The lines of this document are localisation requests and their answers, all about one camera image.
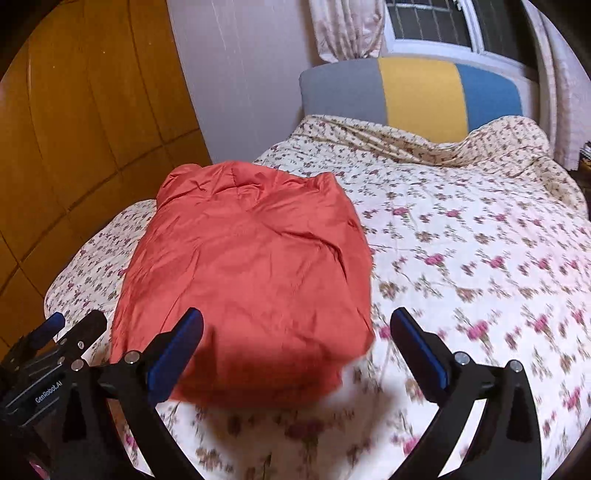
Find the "red jacket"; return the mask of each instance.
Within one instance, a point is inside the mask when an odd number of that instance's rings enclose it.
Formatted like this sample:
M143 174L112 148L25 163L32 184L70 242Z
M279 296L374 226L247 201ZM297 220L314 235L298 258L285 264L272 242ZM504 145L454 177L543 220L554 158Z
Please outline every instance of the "red jacket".
M195 307L204 337L172 398L312 402L372 343L371 268L355 209L332 174L183 165L160 188L127 270L111 361L144 350Z

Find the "metal bolt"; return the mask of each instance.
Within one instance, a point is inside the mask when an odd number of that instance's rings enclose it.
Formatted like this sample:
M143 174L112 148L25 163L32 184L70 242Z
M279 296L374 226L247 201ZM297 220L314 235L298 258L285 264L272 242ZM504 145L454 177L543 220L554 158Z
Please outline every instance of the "metal bolt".
M74 372L82 370L83 367L84 367L84 360L82 360L80 358L78 360L74 360L72 362L72 370Z
M511 360L509 362L509 368L511 368L516 374L523 370L523 365L519 360Z
M470 356L466 352L456 352L453 357L460 365L467 365L470 363Z
M127 352L124 357L125 363L133 365L139 360L139 352L137 350L132 350Z

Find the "blanket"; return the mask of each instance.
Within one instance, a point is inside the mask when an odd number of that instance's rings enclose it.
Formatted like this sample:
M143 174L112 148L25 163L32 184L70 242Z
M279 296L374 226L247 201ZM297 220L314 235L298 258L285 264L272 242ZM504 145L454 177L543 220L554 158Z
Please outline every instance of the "blanket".
M452 351L476 361L522 361L534 393L547 479L591 416L589 336L591 225L576 184L548 156L533 121L501 118L458 144L397 129L308 117L256 163L310 177L332 172L355 206L373 255L376 341L348 365L343 387L310 408L218 410L158 405L183 452L205 478L388 478L412 451L437 407L426 402L389 337L405 306ZM155 212L142 202L91 239L55 280L46 313L91 308L111 328L134 247ZM110 336L89 349L109 357ZM480 403L444 472L459 466ZM120 422L135 466L149 471Z

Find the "yellow stripe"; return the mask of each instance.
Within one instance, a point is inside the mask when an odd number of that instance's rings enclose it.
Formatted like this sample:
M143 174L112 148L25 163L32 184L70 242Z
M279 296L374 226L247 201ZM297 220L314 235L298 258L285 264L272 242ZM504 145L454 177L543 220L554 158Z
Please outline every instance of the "yellow stripe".
M405 57L378 60L388 125L437 143L466 137L466 102L453 63Z

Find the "white curtain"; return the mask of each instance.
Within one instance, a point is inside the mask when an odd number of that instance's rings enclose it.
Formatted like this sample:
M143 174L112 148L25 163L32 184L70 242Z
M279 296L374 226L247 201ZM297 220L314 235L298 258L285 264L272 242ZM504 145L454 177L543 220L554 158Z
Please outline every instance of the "white curtain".
M384 33L384 0L310 0L320 58L329 63L377 57Z
M522 0L537 41L540 126L554 159L579 168L579 151L591 140L591 80L554 24L529 0Z

